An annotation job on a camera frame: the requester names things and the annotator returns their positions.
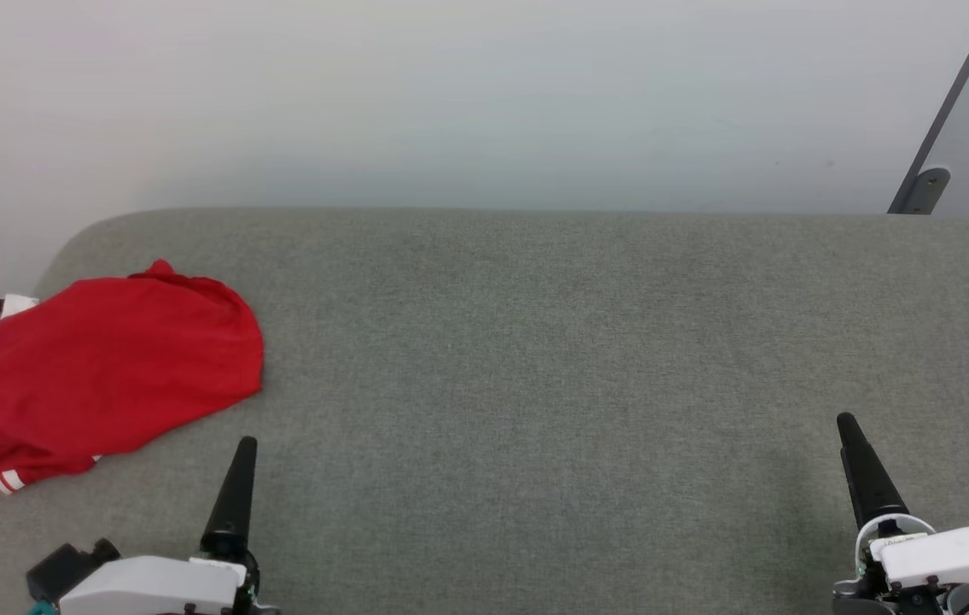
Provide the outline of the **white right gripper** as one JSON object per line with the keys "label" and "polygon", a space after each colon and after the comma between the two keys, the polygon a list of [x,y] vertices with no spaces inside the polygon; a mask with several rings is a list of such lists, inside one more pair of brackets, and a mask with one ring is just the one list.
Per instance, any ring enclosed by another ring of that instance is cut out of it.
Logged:
{"label": "white right gripper", "polygon": [[858,528],[856,576],[834,583],[832,615],[969,615],[969,526],[937,532],[904,499],[855,415],[836,417]]}

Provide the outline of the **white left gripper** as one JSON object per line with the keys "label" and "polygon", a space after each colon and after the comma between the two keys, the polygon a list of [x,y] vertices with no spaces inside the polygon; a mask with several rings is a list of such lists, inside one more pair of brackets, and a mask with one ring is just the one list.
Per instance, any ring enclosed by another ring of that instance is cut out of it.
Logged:
{"label": "white left gripper", "polygon": [[[257,454],[255,437],[239,440],[201,536],[201,552],[214,558],[249,553]],[[258,602],[254,577],[243,565],[144,555],[102,565],[59,599],[58,615],[282,615],[282,610]]]}

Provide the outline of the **red basketball jersey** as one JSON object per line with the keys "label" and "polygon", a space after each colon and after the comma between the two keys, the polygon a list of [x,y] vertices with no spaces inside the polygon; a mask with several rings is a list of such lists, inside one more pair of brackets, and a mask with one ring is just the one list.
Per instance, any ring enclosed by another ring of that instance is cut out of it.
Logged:
{"label": "red basketball jersey", "polygon": [[254,396],[265,343],[227,284],[165,260],[0,318],[0,491],[77,475]]}

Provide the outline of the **grey metal post bracket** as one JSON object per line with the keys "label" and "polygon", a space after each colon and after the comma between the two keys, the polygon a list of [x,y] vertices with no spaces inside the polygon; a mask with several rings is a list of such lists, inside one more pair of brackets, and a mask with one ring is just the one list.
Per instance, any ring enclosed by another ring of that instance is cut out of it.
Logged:
{"label": "grey metal post bracket", "polygon": [[932,214],[950,180],[951,171],[947,167],[926,168],[911,183],[896,212],[905,215]]}

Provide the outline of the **grey metal post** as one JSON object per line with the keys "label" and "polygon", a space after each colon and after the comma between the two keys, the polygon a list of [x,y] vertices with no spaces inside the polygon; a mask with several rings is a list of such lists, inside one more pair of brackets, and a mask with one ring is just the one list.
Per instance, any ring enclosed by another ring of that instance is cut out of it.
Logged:
{"label": "grey metal post", "polygon": [[930,163],[929,156],[931,155],[938,137],[941,136],[943,128],[948,121],[949,116],[951,116],[952,110],[955,108],[956,103],[959,101],[960,94],[963,93],[964,87],[969,81],[969,51],[967,52],[965,60],[961,63],[959,72],[955,75],[954,81],[949,87],[948,93],[946,93],[945,98],[937,111],[936,117],[926,132],[924,140],[921,141],[916,155],[914,156],[908,170],[902,179],[901,185],[899,185],[898,190],[895,192],[893,199],[891,199],[889,210],[887,214],[891,215],[905,215],[898,214],[896,211],[899,206],[901,206],[902,199],[905,198],[907,191],[914,179],[917,178],[921,171],[926,170],[929,167],[948,167],[944,164],[933,164]]}

